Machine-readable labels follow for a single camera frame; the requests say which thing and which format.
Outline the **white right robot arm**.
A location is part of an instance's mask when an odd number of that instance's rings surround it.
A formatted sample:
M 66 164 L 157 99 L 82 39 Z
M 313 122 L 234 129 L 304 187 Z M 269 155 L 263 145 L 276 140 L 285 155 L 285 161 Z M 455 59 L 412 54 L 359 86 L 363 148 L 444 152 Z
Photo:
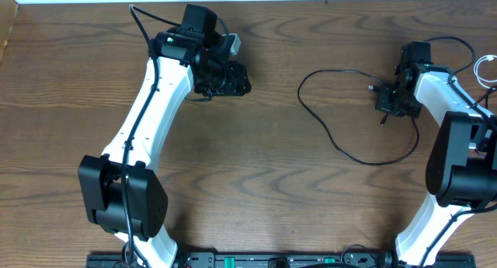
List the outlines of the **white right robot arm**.
M 384 253 L 381 267 L 426 267 L 467 219 L 496 209 L 496 118 L 430 63 L 400 64 L 380 89 L 386 112 L 414 117 L 425 107 L 440 129 L 426 165 L 422 206 Z

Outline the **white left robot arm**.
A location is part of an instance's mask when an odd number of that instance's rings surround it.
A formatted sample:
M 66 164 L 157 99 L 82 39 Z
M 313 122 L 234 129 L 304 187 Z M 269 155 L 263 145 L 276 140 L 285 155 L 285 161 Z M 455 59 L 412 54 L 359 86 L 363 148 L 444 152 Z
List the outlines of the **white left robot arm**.
M 88 255 L 88 267 L 174 267 L 179 247 L 164 226 L 168 196 L 156 172 L 176 113 L 190 92 L 243 96 L 251 89 L 244 65 L 234 61 L 235 33 L 208 40 L 188 31 L 159 33 L 153 56 L 126 120 L 99 157 L 78 167 L 88 220 L 123 241 L 120 254 Z

